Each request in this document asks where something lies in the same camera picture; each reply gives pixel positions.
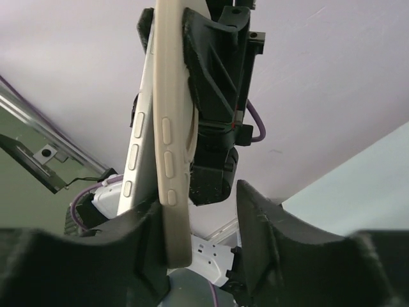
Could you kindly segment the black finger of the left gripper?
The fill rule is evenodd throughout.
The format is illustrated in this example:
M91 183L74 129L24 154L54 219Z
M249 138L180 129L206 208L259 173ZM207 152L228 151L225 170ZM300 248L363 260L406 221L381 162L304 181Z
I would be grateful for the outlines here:
M151 25L153 22L154 8L145 8L139 17L137 23L137 32L144 52L148 47Z

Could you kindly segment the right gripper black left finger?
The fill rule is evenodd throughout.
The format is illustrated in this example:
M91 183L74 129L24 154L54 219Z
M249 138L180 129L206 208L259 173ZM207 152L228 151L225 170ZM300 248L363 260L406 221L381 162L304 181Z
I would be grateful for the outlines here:
M157 306L168 293L157 201L81 236L1 230L2 306Z

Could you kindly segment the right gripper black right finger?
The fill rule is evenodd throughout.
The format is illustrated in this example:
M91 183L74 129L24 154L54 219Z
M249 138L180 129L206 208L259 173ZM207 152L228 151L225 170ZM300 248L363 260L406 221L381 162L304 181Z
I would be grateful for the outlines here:
M345 237L236 185L245 284L253 306L407 306L408 232Z

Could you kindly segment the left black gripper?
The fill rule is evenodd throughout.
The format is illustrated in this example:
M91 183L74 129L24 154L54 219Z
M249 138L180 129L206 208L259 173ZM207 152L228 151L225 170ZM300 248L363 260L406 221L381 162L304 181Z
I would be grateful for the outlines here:
M254 127L243 119L254 62L265 45L265 33L251 31L255 1L206 4L210 18L190 8L182 17L183 57L199 113L189 191L196 206L229 197L238 165L236 147L254 142Z

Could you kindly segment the beige silicone phone case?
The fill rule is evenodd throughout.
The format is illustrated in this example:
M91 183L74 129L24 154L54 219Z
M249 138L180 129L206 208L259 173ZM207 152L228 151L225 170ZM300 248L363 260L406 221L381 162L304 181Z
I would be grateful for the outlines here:
M210 18L206 1L157 1L153 38L153 126L158 195L163 206L167 266L188 267L190 165L197 144L198 110L189 91L183 58L183 12Z

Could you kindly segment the black phone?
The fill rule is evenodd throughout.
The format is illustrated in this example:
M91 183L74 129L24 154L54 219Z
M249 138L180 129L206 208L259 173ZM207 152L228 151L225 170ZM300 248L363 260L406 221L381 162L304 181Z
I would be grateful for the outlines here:
M152 29L135 107L117 215L130 210L157 190L153 133L153 41Z

